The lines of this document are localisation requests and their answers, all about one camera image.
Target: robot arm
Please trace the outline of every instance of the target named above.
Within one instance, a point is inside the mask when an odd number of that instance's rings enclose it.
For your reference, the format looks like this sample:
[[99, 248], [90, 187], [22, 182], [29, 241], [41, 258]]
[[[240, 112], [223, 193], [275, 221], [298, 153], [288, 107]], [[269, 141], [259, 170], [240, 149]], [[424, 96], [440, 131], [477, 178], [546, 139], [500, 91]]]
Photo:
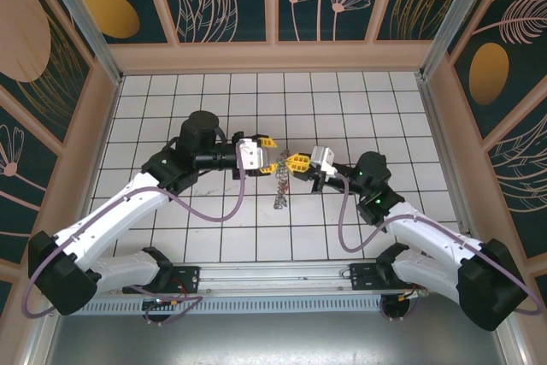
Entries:
[[[217, 137], [223, 141], [216, 143]], [[234, 134], [229, 144], [215, 115], [193, 113], [183, 123], [180, 136], [153, 155], [142, 172], [106, 204], [54, 237], [44, 232], [33, 236], [29, 241], [29, 276], [69, 240], [36, 280], [40, 291], [61, 314], [72, 314], [98, 292], [133, 285], [147, 286], [149, 291], [161, 290], [171, 280], [173, 264], [154, 247], [132, 256], [100, 255], [134, 222], [166, 205], [170, 201], [168, 193], [178, 196], [195, 184], [200, 173], [230, 169], [234, 179], [240, 178], [240, 173], [271, 174], [275, 166], [268, 165], [268, 147], [273, 146], [275, 143], [268, 136], [245, 138], [242, 132]], [[135, 191], [141, 192], [129, 197]], [[106, 212], [115, 203], [115, 209]], [[85, 224], [89, 226], [76, 235]]]
[[471, 321], [490, 331], [526, 299], [526, 292], [507, 274], [478, 255], [491, 259], [522, 283], [508, 248], [495, 239], [484, 244], [452, 233], [405, 202], [387, 184], [391, 173], [385, 156], [364, 153], [354, 168], [333, 162], [334, 155], [327, 147], [314, 147], [308, 157], [308, 169], [293, 171], [293, 176], [313, 180], [312, 192], [321, 192], [327, 185], [344, 195], [356, 195], [357, 209], [368, 225], [384, 227], [414, 247], [399, 246], [390, 254], [391, 272], [386, 278], [397, 276], [446, 296], [458, 303]]

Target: leaf drawing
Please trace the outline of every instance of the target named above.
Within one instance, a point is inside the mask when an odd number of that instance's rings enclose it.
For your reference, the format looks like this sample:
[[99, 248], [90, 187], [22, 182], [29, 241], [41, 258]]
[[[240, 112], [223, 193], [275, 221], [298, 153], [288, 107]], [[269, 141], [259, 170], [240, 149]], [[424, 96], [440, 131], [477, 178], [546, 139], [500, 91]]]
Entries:
[[237, 28], [237, 0], [179, 0], [176, 29], [183, 43], [229, 42]]
[[498, 26], [505, 43], [531, 44], [547, 28], [547, 0], [515, 0], [499, 22], [477, 29], [473, 35]]
[[491, 161], [511, 211], [547, 208], [547, 115], [520, 136], [499, 142]]

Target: black grid line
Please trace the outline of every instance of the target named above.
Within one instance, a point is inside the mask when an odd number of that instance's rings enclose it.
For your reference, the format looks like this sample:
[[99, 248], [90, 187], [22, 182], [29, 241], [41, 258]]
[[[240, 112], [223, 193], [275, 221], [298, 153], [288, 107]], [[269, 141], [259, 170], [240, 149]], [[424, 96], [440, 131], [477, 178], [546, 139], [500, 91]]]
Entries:
[[[311, 88], [311, 74], [308, 74], [309, 76], [309, 84]], [[283, 73], [283, 101], [285, 102], [285, 149], [289, 150], [289, 125], [287, 122], [287, 93], [286, 93], [286, 86], [285, 86], [285, 73]], [[292, 209], [291, 209], [291, 179], [289, 178], [289, 195], [287, 195], [287, 208], [289, 209], [289, 234], [291, 235], [291, 260], [294, 260], [294, 246], [292, 244]]]
[[[338, 73], [336, 73], [336, 81], [338, 82], [338, 90], [340, 90], [340, 80], [338, 78]], [[367, 93], [366, 92], [363, 92], [363, 94], [365, 95], [365, 98], [367, 99], [367, 104], [368, 104], [368, 96], [367, 96]], [[340, 107], [342, 108], [342, 123], [344, 124], [344, 135], [345, 135], [345, 147], [346, 147], [346, 150], [348, 151], [348, 162], [351, 163], [351, 158], [350, 158], [350, 143], [348, 141], [348, 131], [346, 129], [346, 126], [345, 126], [345, 117], [344, 117], [344, 105], [342, 104], [342, 93], [339, 91], [338, 92], [338, 96], [340, 98]], [[355, 196], [351, 196], [353, 197], [353, 201], [354, 203], [357, 205], [357, 199]], [[359, 239], [361, 240], [361, 244], [363, 242], [363, 239], [362, 239], [362, 233], [361, 233], [361, 223], [360, 223], [360, 219], [359, 219], [359, 212], [357, 211], [357, 207], [356, 207], [356, 214], [357, 214], [357, 221], [358, 221], [358, 226], [359, 226]], [[365, 251], [364, 250], [361, 250], [361, 255], [362, 257], [364, 258], [365, 257]]]

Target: cable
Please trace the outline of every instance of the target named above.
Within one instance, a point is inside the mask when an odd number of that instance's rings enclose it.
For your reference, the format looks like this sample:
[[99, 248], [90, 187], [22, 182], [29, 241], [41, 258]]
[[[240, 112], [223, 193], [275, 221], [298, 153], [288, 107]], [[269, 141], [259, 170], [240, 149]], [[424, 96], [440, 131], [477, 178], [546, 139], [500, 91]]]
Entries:
[[454, 240], [456, 243], [458, 243], [461, 247], [465, 248], [466, 250], [469, 250], [473, 252], [476, 256], [481, 258], [483, 261], [490, 264], [492, 267], [494, 267], [497, 271], [499, 271], [501, 274], [505, 275], [508, 279], [513, 281], [519, 288], [521, 288], [536, 304], [536, 309], [534, 311], [528, 310], [528, 309], [515, 309], [516, 313], [523, 314], [523, 315], [540, 315], [543, 312], [543, 304], [539, 301], [539, 298], [533, 293], [533, 291], [528, 288], [521, 280], [516, 278], [514, 275], [512, 275], [507, 269], [499, 265], [497, 262], [493, 261], [489, 256], [485, 255], [482, 251], [476, 250], [471, 245], [467, 244], [465, 241], [463, 241], [461, 238], [456, 236], [450, 229], [443, 227], [442, 225], [438, 224], [436, 221], [429, 220], [427, 218], [421, 217], [419, 215], [412, 215], [412, 214], [401, 214], [401, 215], [395, 215], [391, 218], [388, 218], [384, 220], [383, 223], [381, 223], [372, 234], [368, 236], [367, 239], [365, 239], [361, 245], [358, 245], [355, 248], [350, 248], [344, 241], [344, 214], [345, 214], [345, 208], [348, 203], [348, 198], [350, 196], [350, 182], [348, 179], [340, 174], [337, 173], [336, 176], [340, 178], [344, 182], [344, 199], [342, 200], [342, 207], [340, 209], [340, 216], [338, 218], [338, 240], [340, 241], [340, 245], [342, 245], [342, 248], [347, 252], [357, 252], [365, 248], [368, 243], [372, 241], [374, 236], [378, 234], [384, 227], [387, 227], [389, 224], [391, 224], [394, 221], [399, 220], [414, 220], [423, 222], [424, 224], [427, 224], [430, 227], [433, 227], [440, 232], [442, 232], [444, 235], [449, 237], [450, 239]]
[[[117, 200], [113, 201], [111, 204], [106, 206], [101, 211], [97, 212], [85, 224], [82, 224], [82, 226], [72, 236], [70, 236], [64, 243], [62, 243], [56, 249], [54, 249], [53, 252], [51, 252], [51, 254], [49, 254], [40, 263], [40, 265], [38, 265], [38, 267], [36, 268], [34, 273], [32, 273], [31, 278], [28, 281], [28, 284], [26, 284], [25, 292], [23, 293], [23, 298], [22, 298], [22, 301], [21, 301], [21, 311], [22, 311], [23, 315], [26, 318], [29, 318], [29, 319], [37, 319], [37, 318], [41, 318], [42, 316], [45, 316], [45, 315], [47, 315], [50, 312], [53, 312], [55, 310], [55, 307], [53, 307], [53, 306], [49, 307], [48, 309], [46, 309], [42, 312], [36, 313], [36, 314], [32, 313], [28, 310], [28, 298], [30, 297], [30, 294], [31, 294], [31, 291], [32, 291], [32, 286], [36, 283], [36, 280], [38, 279], [40, 274], [50, 264], [51, 261], [53, 261], [59, 254], [61, 254], [63, 252], [63, 250], [66, 249], [73, 241], [75, 241], [76, 238], [79, 235], [81, 235], [85, 230], [87, 230], [89, 227], [91, 227], [93, 224], [95, 224], [97, 221], [99, 221], [101, 218], [103, 218], [110, 211], [115, 209], [118, 205], [124, 203], [125, 201], [129, 201], [132, 197], [134, 197], [134, 196], [136, 196], [140, 193], [154, 191], [154, 192], [159, 192], [161, 194], [164, 194], [165, 196], [169, 197], [171, 200], [175, 201], [178, 205], [180, 205], [184, 209], [188, 210], [190, 213], [192, 213], [192, 214], [194, 214], [194, 215], [196, 215], [196, 216], [198, 216], [198, 217], [200, 217], [200, 218], [202, 218], [203, 220], [206, 220], [206, 221], [223, 222], [223, 221], [230, 220], [232, 217], [234, 217], [236, 215], [236, 213], [239, 211], [239, 208], [241, 207], [241, 204], [243, 203], [244, 194], [245, 194], [245, 171], [244, 171], [244, 167], [243, 167], [243, 160], [241, 158], [241, 153], [239, 151], [239, 146], [241, 144], [242, 143], [237, 143], [237, 145], [236, 145], [236, 157], [237, 157], [237, 160], [238, 160], [238, 168], [240, 170], [240, 173], [239, 173], [239, 181], [240, 181], [239, 195], [238, 195], [238, 201], [236, 202], [236, 205], [234, 206], [233, 210], [230, 211], [230, 213], [228, 213], [227, 215], [225, 215], [223, 217], [211, 217], [211, 216], [205, 215], [205, 214], [193, 209], [190, 205], [183, 202], [180, 198], [178, 198], [177, 196], [175, 196], [171, 192], [165, 191], [161, 188], [154, 187], [154, 186], [142, 187], [142, 188], [138, 188], [138, 189], [135, 189], [133, 191], [130, 191], [126, 195], [124, 195], [124, 196], [118, 198]], [[136, 289], [136, 291], [139, 291], [139, 292], [143, 293], [144, 295], [150, 295], [152, 297], [156, 297], [156, 295], [152, 294], [151, 292], [147, 292], [147, 291], [143, 292], [145, 290], [143, 290], [140, 287], [134, 287], [134, 288], [138, 288], [138, 290]], [[196, 299], [196, 297], [188, 297], [187, 301], [194, 301], [195, 299]], [[193, 308], [197, 303], [199, 303], [199, 301], [197, 301], [195, 304], [191, 305], [191, 308]]]

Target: purple cable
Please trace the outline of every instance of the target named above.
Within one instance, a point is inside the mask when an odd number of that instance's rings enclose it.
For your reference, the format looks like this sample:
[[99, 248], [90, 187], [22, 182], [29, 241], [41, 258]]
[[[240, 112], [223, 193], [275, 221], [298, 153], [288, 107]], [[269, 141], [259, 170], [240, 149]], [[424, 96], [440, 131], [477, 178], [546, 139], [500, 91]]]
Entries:
[[[99, 221], [101, 218], [103, 218], [107, 213], [109, 213], [110, 211], [115, 209], [118, 205], [120, 205], [121, 203], [124, 203], [125, 201], [128, 201], [129, 199], [136, 196], [137, 194], [140, 194], [140, 193], [143, 193], [143, 192], [151, 192], [151, 191], [159, 192], [159, 193], [169, 197], [171, 200], [175, 201], [178, 205], [180, 205], [184, 209], [188, 210], [190, 213], [192, 213], [192, 214], [194, 214], [194, 215], [196, 215], [196, 216], [198, 216], [198, 217], [200, 217], [200, 218], [202, 218], [206, 221], [223, 222], [223, 221], [227, 221], [227, 220], [231, 219], [232, 217], [234, 217], [236, 215], [236, 213], [239, 211], [239, 208], [241, 207], [241, 204], [243, 203], [244, 194], [245, 194], [245, 171], [244, 171], [244, 168], [243, 168], [243, 161], [241, 159], [241, 154], [239, 152], [239, 146], [241, 144], [242, 143], [238, 143], [238, 145], [236, 146], [236, 157], [238, 159], [238, 169], [240, 170], [240, 172], [239, 172], [239, 181], [240, 181], [239, 195], [238, 195], [238, 201], [236, 202], [236, 205], [234, 206], [233, 210], [230, 213], [228, 213], [227, 215], [225, 215], [223, 217], [211, 217], [211, 216], [202, 214], [199, 211], [193, 209], [190, 205], [183, 202], [180, 198], [178, 198], [174, 194], [170, 193], [169, 191], [163, 190], [162, 188], [159, 188], [159, 187], [154, 187], [154, 186], [142, 187], [142, 188], [138, 188], [136, 190], [130, 191], [125, 196], [118, 198], [113, 203], [109, 204], [104, 209], [102, 209], [101, 211], [96, 213], [94, 216], [92, 216], [92, 218], [90, 218], [88, 220], [88, 222], [86, 222], [86, 224], [83, 224], [82, 227], [80, 227], [78, 229], [78, 231], [76, 231], [64, 243], [59, 245], [51, 254], [49, 254], [42, 261], [42, 263], [40, 265], [38, 265], [38, 267], [36, 268], [36, 271], [34, 271], [34, 273], [32, 273], [31, 278], [28, 281], [28, 284], [26, 285], [25, 292], [23, 293], [23, 298], [22, 298], [22, 301], [21, 301], [21, 311], [22, 311], [23, 315], [26, 318], [29, 318], [29, 319], [37, 319], [37, 318], [41, 318], [42, 316], [47, 315], [50, 312], [53, 312], [55, 310], [55, 307], [49, 307], [45, 311], [38, 312], [37, 314], [34, 314], [34, 313], [32, 313], [28, 310], [28, 298], [31, 295], [32, 286], [36, 283], [36, 280], [38, 279], [40, 274], [44, 271], [44, 269], [48, 266], [48, 264], [51, 261], [53, 261], [53, 259], [55, 257], [57, 257], [59, 254], [61, 254], [62, 251], [65, 248], [67, 248], [75, 240], [75, 238], [77, 238], [85, 230], [87, 230], [87, 228], [89, 228], [90, 226], [95, 224], [97, 221]], [[151, 295], [152, 297], [155, 296], [155, 294], [151, 294], [151, 293], [146, 293], [146, 295]], [[169, 297], [169, 298], [171, 300], [174, 300], [174, 301], [178, 300], [177, 298], [172, 298], [172, 297]], [[195, 297], [189, 297], [189, 298], [190, 299], [186, 299], [186, 301], [191, 301], [191, 300], [195, 299]], [[199, 301], [197, 301], [196, 303], [192, 304], [189, 309], [193, 308], [200, 301], [201, 301], [201, 299], [199, 299]]]
[[499, 271], [501, 274], [505, 275], [507, 278], [509, 278], [511, 281], [513, 281], [519, 288], [521, 288], [536, 304], [536, 309], [534, 311], [528, 310], [528, 309], [515, 309], [516, 313], [523, 314], [523, 315], [540, 315], [543, 312], [543, 304], [539, 301], [539, 298], [533, 293], [533, 291], [528, 288], [521, 280], [516, 278], [514, 275], [512, 275], [507, 269], [499, 265], [497, 262], [493, 261], [489, 256], [486, 256], [484, 253], [482, 253], [479, 250], [476, 250], [471, 245], [467, 244], [465, 241], [460, 239], [458, 236], [456, 236], [450, 229], [441, 226], [436, 221], [429, 220], [427, 218], [420, 217], [418, 215], [412, 215], [412, 214], [401, 214], [401, 215], [395, 215], [394, 217], [386, 219], [382, 224], [380, 224], [372, 234], [368, 236], [367, 239], [365, 239], [361, 245], [358, 245], [356, 248], [350, 248], [344, 241], [344, 214], [345, 214], [345, 208], [348, 203], [348, 198], [350, 196], [350, 182], [348, 179], [345, 178], [342, 174], [338, 173], [336, 174], [338, 178], [340, 178], [344, 182], [344, 199], [342, 200], [342, 208], [340, 209], [340, 216], [338, 218], [338, 240], [340, 241], [340, 245], [342, 245], [342, 248], [347, 252], [357, 252], [359, 250], [362, 250], [367, 246], [368, 243], [372, 241], [374, 236], [382, 230], [382, 228], [386, 227], [387, 225], [391, 224], [393, 221], [398, 220], [414, 220], [419, 221], [427, 224], [430, 227], [433, 227], [440, 232], [442, 232], [444, 235], [449, 237], [450, 239], [456, 241], [459, 245], [464, 247], [466, 250], [470, 250], [473, 252], [476, 256], [479, 256], [479, 258], [482, 258], [485, 262], [493, 266], [497, 271]]

